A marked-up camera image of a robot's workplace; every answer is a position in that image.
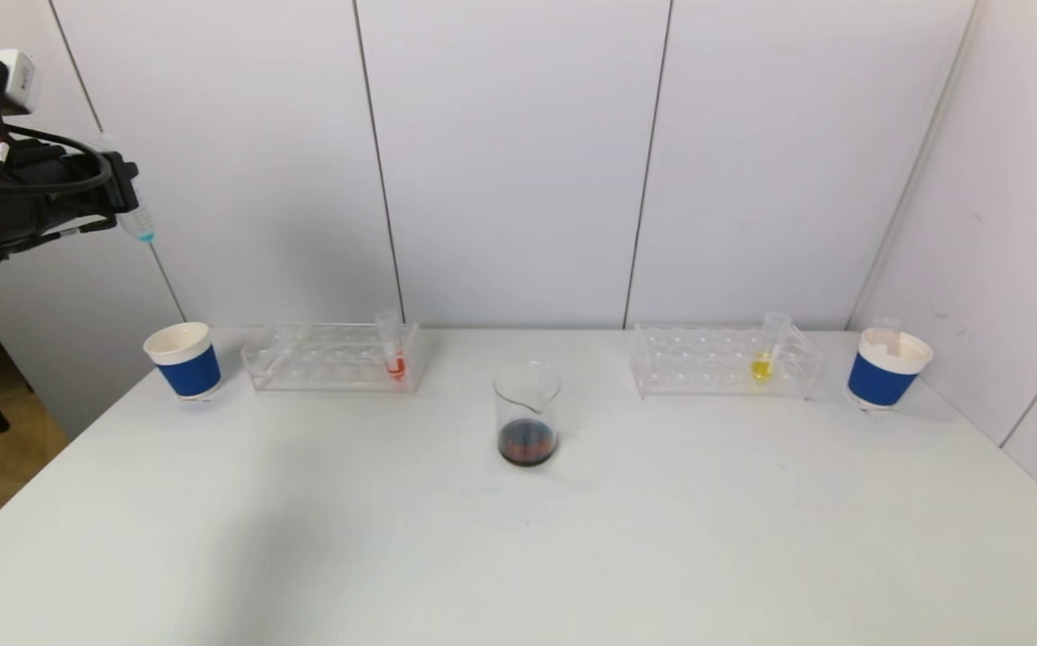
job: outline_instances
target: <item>wall seam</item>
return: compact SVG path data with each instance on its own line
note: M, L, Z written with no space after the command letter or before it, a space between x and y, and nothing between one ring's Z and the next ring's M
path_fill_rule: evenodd
M638 241L642 236L642 210L646 208L646 185L650 177L650 157L654 155L654 132L657 131L658 123L658 103L662 102L662 77L666 74L666 53L670 48L670 20L674 17L674 0L670 0L670 7L666 13L666 34L662 37L662 60L658 62L658 84L654 90L654 114L650 118L650 140L646 146L646 168L642 172L642 196L638 201L638 226L635 229L635 247L629 254L629 279L626 282L626 307L621 312L621 328L626 329L629 319L629 296L635 290L635 266L638 263Z

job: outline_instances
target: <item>white cup rim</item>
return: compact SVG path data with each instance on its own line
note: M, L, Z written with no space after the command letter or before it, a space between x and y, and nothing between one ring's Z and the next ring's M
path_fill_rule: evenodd
M933 348L928 343L918 339L917 336L908 335L906 332L897 332L897 342L908 350L916 352L916 359L903 359L903 357L893 357L887 349L876 346L870 342L872 332L876 329L868 329L862 332L862 340L859 344L859 355L863 356L876 368L895 372L897 375L916 375L921 369L933 361Z
M148 336L148 340L144 342L144 352L148 353L148 357L152 357L152 360L169 359L191 352L197 344L203 343L209 333L211 328L205 322L196 320L177 322Z

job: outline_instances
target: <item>glass beaker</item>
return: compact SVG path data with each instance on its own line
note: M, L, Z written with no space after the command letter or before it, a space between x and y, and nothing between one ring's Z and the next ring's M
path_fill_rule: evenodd
M765 317L761 319L761 339L754 352L754 359L751 363L751 372L754 381L764 384L774 375L774 357L778 349L778 344L785 340L786 332L789 332L789 325L793 320L788 314L778 311L766 311Z
M507 365L495 374L495 421L499 453L518 467L546 462L555 446L553 409L562 390L553 365L531 361Z

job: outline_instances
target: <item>yellow liquid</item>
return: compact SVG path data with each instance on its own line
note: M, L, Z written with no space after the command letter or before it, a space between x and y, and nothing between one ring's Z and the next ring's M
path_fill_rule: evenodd
M754 356L754 362L749 365L749 371L753 372L754 381L764 384L774 375L774 361L769 353L760 352Z

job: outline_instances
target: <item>black cable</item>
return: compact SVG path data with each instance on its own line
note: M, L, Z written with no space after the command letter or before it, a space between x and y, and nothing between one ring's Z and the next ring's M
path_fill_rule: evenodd
M104 156L96 152L91 147L85 146L84 143L75 142L75 140L60 137L58 135L49 135L47 132L41 132L38 130L30 130L27 128L20 128L18 125L9 125L9 132L16 135L24 135L26 137L31 137L34 139L44 140L44 142L60 143L63 146L71 148L76 148L84 152L84 155L92 156L96 161L96 167L100 168L100 172L95 176L89 176L88 179L80 179L79 181L67 181L66 184L36 184L31 185L31 187L0 187L0 196L62 196L66 193L83 193L85 191L90 191L103 187L112 178L112 165L108 163L108 160L104 159Z

